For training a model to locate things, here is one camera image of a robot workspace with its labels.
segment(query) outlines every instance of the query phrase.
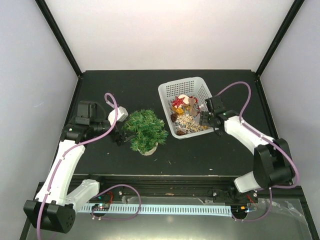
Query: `green pine needles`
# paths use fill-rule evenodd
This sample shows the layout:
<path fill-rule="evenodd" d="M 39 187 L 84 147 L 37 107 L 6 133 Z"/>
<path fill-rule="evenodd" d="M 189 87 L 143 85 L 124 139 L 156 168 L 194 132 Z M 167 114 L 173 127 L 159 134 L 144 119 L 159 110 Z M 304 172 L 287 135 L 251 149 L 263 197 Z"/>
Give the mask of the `green pine needles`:
<path fill-rule="evenodd" d="M 158 144 L 165 144 L 168 132 L 165 123 L 152 110 L 140 110 L 130 114 L 124 129 L 137 133 L 131 140 L 131 149 L 145 154 Z"/>

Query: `red ornament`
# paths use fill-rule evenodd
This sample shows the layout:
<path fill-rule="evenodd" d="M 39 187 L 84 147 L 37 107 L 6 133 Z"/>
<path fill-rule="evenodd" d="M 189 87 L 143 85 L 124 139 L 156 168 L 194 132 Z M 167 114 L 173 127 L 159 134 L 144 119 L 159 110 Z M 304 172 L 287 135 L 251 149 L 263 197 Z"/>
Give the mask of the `red ornament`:
<path fill-rule="evenodd" d="M 178 109 L 181 105 L 184 106 L 186 105 L 184 103 L 184 97 L 183 98 L 178 98 L 177 96 L 175 97 L 175 100 L 172 101 L 172 106 L 176 106 L 176 108 Z"/>
<path fill-rule="evenodd" d="M 190 96 L 191 99 L 195 99 L 195 103 L 198 103 L 198 99 L 195 96 Z"/>

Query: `pinecone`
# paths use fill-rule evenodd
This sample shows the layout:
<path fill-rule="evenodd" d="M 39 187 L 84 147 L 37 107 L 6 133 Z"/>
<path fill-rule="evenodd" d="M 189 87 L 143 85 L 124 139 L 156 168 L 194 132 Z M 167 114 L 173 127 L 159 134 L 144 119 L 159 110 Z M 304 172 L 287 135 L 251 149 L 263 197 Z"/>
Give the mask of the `pinecone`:
<path fill-rule="evenodd" d="M 177 130 L 177 131 L 176 131 L 176 134 L 177 134 L 178 136 L 186 135 L 186 133 L 185 133 L 184 131 L 182 131 L 182 130 Z"/>
<path fill-rule="evenodd" d="M 177 121 L 177 118 L 178 118 L 178 114 L 176 114 L 176 113 L 172 113 L 171 114 L 171 116 L 170 116 L 170 118 L 171 118 L 171 122 L 175 122 L 175 121 Z"/>

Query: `black metal frame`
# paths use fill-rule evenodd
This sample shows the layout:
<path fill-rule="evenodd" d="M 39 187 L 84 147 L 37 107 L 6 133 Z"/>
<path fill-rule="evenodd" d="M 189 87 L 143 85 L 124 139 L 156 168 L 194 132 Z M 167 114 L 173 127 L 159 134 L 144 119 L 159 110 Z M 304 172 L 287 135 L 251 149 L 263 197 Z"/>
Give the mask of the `black metal frame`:
<path fill-rule="evenodd" d="M 78 76 L 78 82 L 72 97 L 72 102 L 69 107 L 65 124 L 70 119 L 72 112 L 74 111 L 77 98 L 79 95 L 80 87 L 83 81 L 81 72 L 63 34 L 61 33 L 53 15 L 51 14 L 45 0 L 35 0 L 37 5 L 39 6 L 43 16 L 45 17 L 47 23 L 49 24 L 52 32 L 54 33 L 57 41 L 59 42 L 61 48 L 63 49 L 67 59 L 69 60 L 74 72 Z M 276 127 L 270 112 L 270 108 L 268 106 L 268 102 L 266 99 L 266 95 L 263 90 L 263 86 L 260 80 L 260 76 L 262 75 L 263 71 L 265 70 L 266 66 L 268 65 L 269 61 L 271 60 L 273 54 L 275 53 L 277 47 L 279 46 L 281 40 L 283 39 L 284 35 L 286 34 L 288 28 L 290 27 L 292 21 L 294 20 L 296 14 L 298 13 L 300 7 L 304 3 L 304 0 L 294 0 L 291 8 L 289 9 L 285 19 L 283 20 L 279 30 L 277 31 L 271 45 L 269 46 L 265 56 L 263 57 L 258 69 L 255 72 L 256 80 L 255 84 L 258 90 L 258 94 L 260 97 L 261 105 L 264 111 L 265 119 L 268 124 L 268 128 L 270 130 L 270 135 L 278 139 L 278 134 L 276 131 Z M 163 176 L 102 176 L 104 180 L 108 182 L 110 185 L 115 184 L 130 184 L 135 188 L 139 189 L 142 193 L 142 196 L 158 196 L 161 197 L 165 195 L 165 193 L 174 192 L 175 197 L 190 197 L 190 195 L 194 197 L 212 197 L 212 189 L 213 186 L 216 187 L 224 187 L 230 184 L 232 180 L 230 177 L 179 177 L 173 179 L 171 177 L 163 177 Z M 88 175 L 74 175 L 72 177 L 69 191 L 72 191 L 76 188 L 84 179 L 87 179 Z M 40 190 L 43 183 L 40 183 L 38 186 L 37 191 Z M 126 192 L 124 189 L 124 194 L 128 194 L 131 196 L 133 193 L 128 191 Z M 309 230 L 312 235 L 313 240 L 320 240 L 315 224 L 313 222 L 305 195 L 301 187 L 296 187 L 294 189 L 273 189 L 273 197 L 274 198 L 286 198 L 286 199 L 299 199 L 302 205 L 302 209 L 308 223 Z M 261 191 L 259 192 L 259 197 L 261 198 L 268 198 L 269 191 Z M 27 234 L 30 228 L 30 222 L 28 219 L 25 222 L 23 227 L 20 240 L 26 240 Z"/>

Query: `white wall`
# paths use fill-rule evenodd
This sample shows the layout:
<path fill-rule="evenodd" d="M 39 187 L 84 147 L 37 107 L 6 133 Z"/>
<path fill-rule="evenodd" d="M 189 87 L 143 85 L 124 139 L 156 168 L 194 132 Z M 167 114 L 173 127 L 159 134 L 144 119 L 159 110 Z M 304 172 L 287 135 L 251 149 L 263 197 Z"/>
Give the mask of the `white wall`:
<path fill-rule="evenodd" d="M 0 235 L 20 237 L 23 206 L 45 180 L 77 78 L 34 0 L 0 14 Z"/>
<path fill-rule="evenodd" d="M 320 233 L 320 1 L 305 1 L 261 80 Z"/>
<path fill-rule="evenodd" d="M 256 71 L 292 3 L 47 0 L 83 71 Z"/>

